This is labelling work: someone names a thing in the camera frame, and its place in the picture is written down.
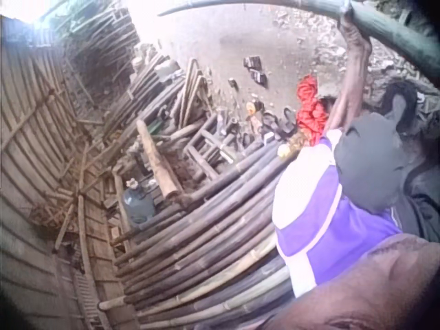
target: bamboo wall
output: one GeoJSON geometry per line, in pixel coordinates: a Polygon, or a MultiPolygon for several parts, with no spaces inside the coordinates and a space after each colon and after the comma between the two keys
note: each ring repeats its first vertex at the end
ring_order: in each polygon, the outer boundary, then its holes
{"type": "MultiPolygon", "coordinates": [[[[96,311],[97,300],[119,296],[112,251],[98,188],[85,195],[85,242],[91,271],[84,280],[61,258],[31,221],[42,205],[47,222],[76,205],[80,162],[87,132],[72,110],[63,76],[63,57],[48,30],[34,31],[1,17],[1,282],[3,292],[38,329],[137,329],[130,309],[96,311]],[[73,197],[59,200],[59,191],[73,197]],[[84,292],[98,295],[85,296],[84,292]]],[[[99,168],[91,166],[85,184],[99,168]]],[[[78,223],[80,215],[70,222],[78,223]]]]}
{"type": "Polygon", "coordinates": [[[67,114],[50,96],[65,102],[59,56],[47,31],[35,35],[34,47],[18,21],[2,17],[1,31],[2,290],[39,329],[84,329],[69,262],[52,256],[28,219],[74,149],[67,114]]]}

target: red cloth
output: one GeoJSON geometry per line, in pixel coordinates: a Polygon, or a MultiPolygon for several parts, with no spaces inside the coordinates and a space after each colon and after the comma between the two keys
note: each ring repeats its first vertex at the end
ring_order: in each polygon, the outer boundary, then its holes
{"type": "Polygon", "coordinates": [[[319,142],[328,118],[324,106],[315,98],[317,93],[318,83],[311,75],[305,76],[296,90],[302,103],[301,110],[296,113],[296,122],[310,136],[311,146],[319,142]]]}

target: ground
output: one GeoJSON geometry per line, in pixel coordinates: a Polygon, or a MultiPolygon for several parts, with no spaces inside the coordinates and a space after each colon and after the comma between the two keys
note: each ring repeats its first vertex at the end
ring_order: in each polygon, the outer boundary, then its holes
{"type": "MultiPolygon", "coordinates": [[[[337,96],[345,70],[345,42],[336,22],[324,16],[274,5],[217,5],[157,18],[145,8],[129,7],[142,41],[159,43],[165,54],[182,68],[196,58],[216,105],[246,117],[245,104],[256,96],[266,109],[279,114],[286,106],[298,110],[296,86],[313,74],[321,96],[337,96]],[[243,58],[260,56],[269,78],[265,89],[257,85],[243,58]],[[228,84],[234,78],[236,92],[228,84]]],[[[373,40],[366,99],[376,103],[386,83],[394,77],[419,78],[419,74],[394,51],[373,40]]]]}

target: purple shirt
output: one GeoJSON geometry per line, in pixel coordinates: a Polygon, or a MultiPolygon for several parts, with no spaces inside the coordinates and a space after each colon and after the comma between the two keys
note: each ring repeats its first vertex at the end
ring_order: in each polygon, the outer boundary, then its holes
{"type": "Polygon", "coordinates": [[[342,194],[333,157],[340,136],[333,130],[316,146],[305,147],[276,187],[272,219],[277,248],[297,297],[401,232],[391,211],[370,214],[342,194]]]}

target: black cloth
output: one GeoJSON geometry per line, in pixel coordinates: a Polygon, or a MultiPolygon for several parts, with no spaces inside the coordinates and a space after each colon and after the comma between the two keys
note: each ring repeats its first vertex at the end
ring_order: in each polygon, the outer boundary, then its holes
{"type": "Polygon", "coordinates": [[[342,193],[357,207],[376,214],[398,200],[407,157],[390,120],[378,113],[356,118],[334,156],[342,193]]]}

